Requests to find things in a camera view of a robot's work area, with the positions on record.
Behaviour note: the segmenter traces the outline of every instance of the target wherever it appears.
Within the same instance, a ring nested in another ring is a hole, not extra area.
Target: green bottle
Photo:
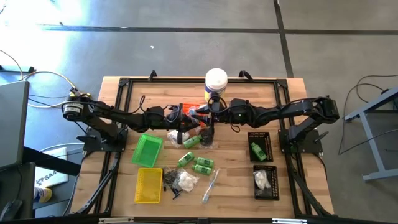
[[[186,149],[191,148],[192,146],[198,144],[202,139],[201,135],[194,136],[184,142],[184,146]]]
[[[185,156],[183,156],[177,163],[177,167],[183,167],[185,165],[187,165],[187,163],[189,163],[193,158],[195,158],[195,156],[193,155],[192,152],[188,152],[186,153]]]
[[[255,153],[255,155],[259,158],[260,161],[263,161],[264,159],[267,159],[267,155],[261,150],[260,146],[258,146],[256,143],[252,143],[251,145],[251,150]]]
[[[205,174],[205,175],[211,174],[211,168],[209,168],[209,167],[205,167],[205,166],[196,164],[196,165],[192,165],[191,168],[199,174]]]
[[[201,166],[206,166],[206,167],[210,167],[213,168],[214,165],[214,161],[212,159],[205,159],[203,157],[196,157],[194,158],[194,161]]]

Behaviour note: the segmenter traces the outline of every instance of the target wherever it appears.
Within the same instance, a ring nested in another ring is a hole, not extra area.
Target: cable
[[[5,55],[7,55],[9,58],[11,58],[11,59],[17,64],[17,66],[18,66],[18,68],[19,68],[19,73],[20,73],[20,75],[21,75],[21,78],[24,77],[23,74],[22,74],[21,66],[19,66],[17,60],[15,60],[13,57],[11,57],[11,55],[5,53],[3,50],[0,50],[0,51],[3,52]]]
[[[19,166],[17,167],[17,171],[19,174],[19,186],[18,186],[18,193],[17,193],[16,199],[18,199],[19,193],[21,192],[21,188],[22,188],[22,174],[21,174],[21,171],[19,170]]]
[[[229,123],[230,123],[230,125],[231,125],[232,131],[234,131],[234,132],[236,132],[236,133],[241,132],[241,128],[240,128],[239,126],[233,125],[233,124],[232,124],[232,116],[229,117]]]
[[[342,118],[343,118],[343,127],[342,127],[342,129],[341,129],[341,140],[340,140],[340,146],[339,146],[339,148],[338,148],[338,154],[339,154],[339,155],[340,155],[341,147],[343,146],[343,141],[344,141],[344,131],[345,131],[344,127],[345,127],[345,124],[346,124],[344,118],[345,118],[345,116],[346,116],[346,107],[347,107],[348,97],[349,97],[349,94],[350,94],[356,87],[361,86],[361,85],[373,86],[373,84],[370,84],[370,83],[360,83],[360,84],[357,84],[357,85],[355,85],[354,87],[352,87],[352,88],[349,90],[349,92],[347,93],[347,97],[346,97],[346,100],[345,100],[345,102],[344,102],[344,108],[343,108],[343,116],[342,116]]]
[[[362,145],[362,144],[364,144],[364,143],[366,143],[366,142],[368,142],[368,141],[370,141],[370,140],[372,140],[372,139],[374,139],[374,138],[377,138],[377,137],[379,137],[379,136],[382,136],[383,134],[388,134],[388,133],[391,133],[391,132],[394,132],[394,131],[398,131],[398,129],[393,129],[393,130],[386,131],[386,132],[383,132],[383,133],[381,133],[381,134],[378,134],[377,136],[373,136],[373,137],[369,138],[368,140],[365,140],[365,141],[363,141],[363,142],[360,142],[360,143],[356,144],[355,146],[352,146],[352,147],[350,147],[349,149],[347,149],[347,150],[345,150],[345,151],[339,153],[339,155],[341,155],[341,154],[343,154],[343,153],[346,153],[346,152],[352,150],[353,148],[355,148],[356,146],[360,146],[360,145]]]
[[[80,128],[86,135],[88,135],[88,133],[80,126],[79,123],[77,123],[76,121],[74,121],[74,122],[75,122],[75,124],[77,124],[77,126],[79,126],[79,128]]]
[[[69,210],[69,207],[72,204],[72,199],[73,199],[73,196],[75,195],[75,190],[76,190],[76,186],[77,186],[77,180],[79,179],[79,176],[80,176],[80,174],[78,174],[76,176],[75,183],[73,184],[73,188],[72,188],[72,194],[70,195],[69,202],[67,204],[67,207],[63,211],[62,216],[65,216],[67,214],[67,212]]]
[[[322,97],[318,97],[318,98],[302,98],[302,99],[297,99],[297,100],[294,100],[294,101],[290,101],[290,102],[286,103],[285,105],[281,106],[279,108],[279,112],[281,113],[288,105],[291,105],[292,103],[295,103],[295,102],[298,102],[298,101],[302,101],[302,100],[316,100],[316,99],[319,99],[319,98],[322,98]],[[257,117],[254,119],[254,122],[257,122],[257,120],[261,116],[263,116],[264,114],[267,114],[267,113],[268,113],[268,111],[265,111],[265,112],[257,115]]]
[[[76,145],[84,145],[84,143],[79,143],[79,142],[74,143],[73,142],[73,143],[57,144],[57,145],[54,145],[54,146],[49,146],[49,147],[46,147],[44,149],[41,149],[41,150],[39,150],[39,152],[44,152],[44,151],[47,151],[49,149],[52,149],[52,148],[55,148],[55,147],[60,147],[60,146],[76,146]]]
[[[3,50],[0,50],[0,51],[1,51],[2,53],[6,54],[8,57],[10,57],[10,58],[17,64],[17,66],[18,66],[18,68],[19,68],[19,73],[20,73],[20,75],[21,75],[21,79],[20,79],[20,80],[28,79],[30,76],[35,75],[35,74],[38,74],[38,73],[51,73],[51,74],[58,75],[58,76],[62,77],[63,79],[65,79],[65,80],[70,84],[70,86],[71,86],[72,88],[76,89],[76,86],[75,86],[66,76],[64,76],[64,75],[62,75],[62,74],[59,74],[59,73],[57,73],[57,72],[51,72],[51,71],[36,71],[36,72],[32,72],[32,73],[27,74],[26,76],[24,76],[24,75],[22,74],[21,66],[19,66],[18,62],[17,62],[13,57],[11,57],[9,54],[5,53],[5,51],[3,51]],[[31,106],[31,107],[34,107],[34,108],[54,108],[54,107],[57,107],[57,106],[62,105],[64,102],[57,103],[57,104],[54,104],[54,105],[47,105],[47,104],[45,104],[45,103],[41,103],[41,104],[46,105],[46,106],[37,106],[37,105],[29,104],[29,103],[28,103],[28,105]]]
[[[36,103],[40,103],[40,104],[43,104],[43,105],[47,105],[49,108],[55,108],[55,109],[61,109],[61,108],[57,108],[57,105],[48,105],[48,104],[46,104],[46,103],[43,103],[43,102],[40,102],[40,101],[37,101],[37,100],[32,100],[32,99],[30,99],[30,98],[28,98],[28,100],[31,100],[31,101],[33,101],[33,102],[36,102]]]
[[[360,78],[360,79],[358,80],[357,85],[360,84],[361,81],[362,81],[363,79],[369,78],[369,77],[388,78],[388,77],[398,77],[398,75],[366,75],[366,76],[364,76],[364,77],[362,77],[362,78]],[[380,89],[380,90],[382,90],[382,91],[384,91],[382,88],[380,88],[380,87],[378,87],[378,86],[376,86],[376,85],[373,85],[373,86],[376,87],[376,88],[378,88],[378,89]],[[364,99],[362,99],[362,98],[360,97],[358,88],[356,89],[356,94],[358,95],[359,99],[361,99],[362,101],[364,101],[365,103],[367,103],[366,100],[364,100]]]
[[[67,96],[39,96],[39,95],[33,95],[33,94],[29,94],[29,96],[34,96],[34,97],[40,97],[40,98],[47,98],[47,99],[59,99],[59,98],[66,98],[69,97],[69,95]]]
[[[321,163],[322,163],[322,165],[323,165],[323,169],[325,170],[325,177],[326,177],[326,180],[328,180],[328,173],[326,172],[326,165],[325,165],[323,159],[322,159],[318,154],[316,154],[316,153],[313,153],[313,155],[316,156],[316,157],[319,159],[319,161],[321,161]]]

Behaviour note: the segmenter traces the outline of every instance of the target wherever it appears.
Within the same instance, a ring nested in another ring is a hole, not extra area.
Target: concrete floor
[[[1,48],[19,63],[38,70],[60,72],[81,90],[98,96],[105,75],[204,75],[220,67],[231,76],[241,69],[254,77],[286,77],[278,34],[221,34],[166,32],[65,32],[43,31],[32,24],[102,27],[221,27],[277,29],[272,0],[118,0],[118,1],[8,0],[0,15]],[[365,0],[279,0],[286,29],[397,30],[398,2]],[[46,9],[50,16],[40,11]],[[365,75],[392,75],[398,71],[396,35],[297,35],[287,34],[294,77],[304,78],[308,96],[330,95],[340,114],[348,90]],[[12,63],[3,55],[0,62]],[[0,83],[17,80],[1,74]],[[53,75],[31,80],[32,94],[63,96],[68,85]],[[396,86],[398,78],[366,80],[382,88]],[[365,99],[380,94],[361,87]],[[363,105],[354,94],[347,112]],[[338,156],[339,121],[319,127],[329,131],[323,141],[324,161],[335,213],[341,217],[396,222],[398,178],[368,184],[362,175],[377,170],[370,148],[363,144]],[[366,139],[361,123],[346,126],[345,148]],[[29,108],[26,146],[42,149],[54,144],[77,142],[81,134],[55,109]],[[396,163],[389,164],[397,168]],[[41,208],[39,216],[59,215],[65,202],[55,209]]]

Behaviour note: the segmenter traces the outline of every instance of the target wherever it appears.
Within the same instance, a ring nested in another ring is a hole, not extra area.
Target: desk
[[[109,105],[114,104],[119,79],[120,77],[104,77],[99,93],[100,101]],[[287,83],[291,100],[307,97],[303,79],[288,78]],[[126,92],[123,93],[122,99],[125,99],[126,94]],[[144,108],[183,102],[205,103],[202,83],[135,83],[132,88],[130,111],[138,107],[139,99],[142,95],[146,96]],[[276,105],[273,86],[264,84],[228,84],[223,97],[227,102],[233,98],[243,98],[256,106],[271,107]],[[299,123],[303,119],[304,117],[298,117],[295,122]],[[135,204],[134,193],[139,166],[131,164],[131,157],[141,134],[130,131],[126,150],[122,153],[119,166],[111,215],[114,217],[293,217],[294,212],[285,157],[280,152],[277,135],[279,128],[279,122],[272,121],[258,129],[241,126],[241,132],[235,133],[229,125],[216,124],[214,140],[216,148],[210,150],[194,147],[190,150],[195,156],[213,159],[215,166],[221,168],[216,186],[212,190],[209,202],[206,205],[202,205],[200,202],[203,193],[208,187],[209,177],[200,174],[196,174],[200,177],[200,180],[189,194],[183,194],[178,199],[172,200],[174,195],[171,190],[168,190],[162,192],[159,204]],[[255,163],[250,162],[249,159],[248,131],[270,132],[274,161],[262,164],[277,166],[279,201],[254,199],[252,168]],[[167,131],[149,130],[146,133],[156,135],[165,140],[164,147],[159,153],[156,167],[175,167],[177,161],[188,152],[186,149],[174,148],[167,139]],[[84,205],[98,185],[103,157],[103,152],[94,152],[84,160],[72,203],[72,212],[77,211]],[[308,188],[323,207],[328,212],[333,213],[322,164],[312,154],[302,154],[302,158]],[[186,170],[193,174],[189,166],[186,167]],[[302,192],[298,186],[297,194],[300,208],[304,211]],[[105,188],[102,208],[106,203],[107,196],[108,188]]]

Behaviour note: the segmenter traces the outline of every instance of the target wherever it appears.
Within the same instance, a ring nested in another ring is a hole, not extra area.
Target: black tray
[[[273,162],[271,139],[268,132],[248,132],[249,153],[251,162]],[[260,161],[251,150],[250,144],[254,142],[260,146],[261,150],[267,155],[267,159]]]
[[[257,186],[256,180],[254,180],[254,175],[253,175],[254,198],[258,200],[279,200],[278,173],[276,171],[276,166],[254,165],[253,172],[258,170],[265,170],[267,172],[267,178],[269,183],[271,184],[271,188],[268,189],[268,192],[266,192],[266,194],[258,195],[256,192],[260,190],[260,188]]]

